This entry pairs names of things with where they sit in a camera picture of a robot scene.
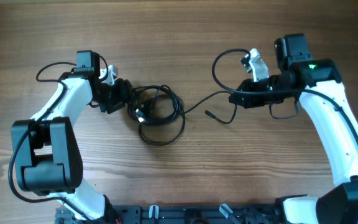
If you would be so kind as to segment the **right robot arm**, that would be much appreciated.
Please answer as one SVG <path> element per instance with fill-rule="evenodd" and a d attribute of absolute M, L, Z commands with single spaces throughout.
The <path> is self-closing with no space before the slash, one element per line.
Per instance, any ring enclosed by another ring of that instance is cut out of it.
<path fill-rule="evenodd" d="M 316 60 L 306 37 L 291 34 L 275 41 L 278 75 L 270 75 L 259 52 L 245 52 L 241 63 L 252 74 L 230 97 L 245 108 L 272 106 L 294 98 L 312 120 L 329 159 L 334 188 L 321 197 L 278 200 L 286 223 L 358 223 L 358 124 L 342 77 L 330 59 Z"/>

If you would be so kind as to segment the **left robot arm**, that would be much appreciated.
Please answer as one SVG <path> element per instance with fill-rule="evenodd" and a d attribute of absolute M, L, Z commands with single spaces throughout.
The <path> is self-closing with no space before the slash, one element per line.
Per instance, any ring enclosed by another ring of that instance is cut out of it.
<path fill-rule="evenodd" d="M 111 114 L 138 100 L 129 80 L 117 77 L 111 65 L 91 50 L 76 54 L 76 63 L 56 83 L 56 92 L 33 117 L 11 127 L 12 156 L 8 183 L 27 203 L 59 201 L 78 223 L 121 223 L 107 196 L 83 177 L 83 161 L 73 131 L 86 106 Z"/>

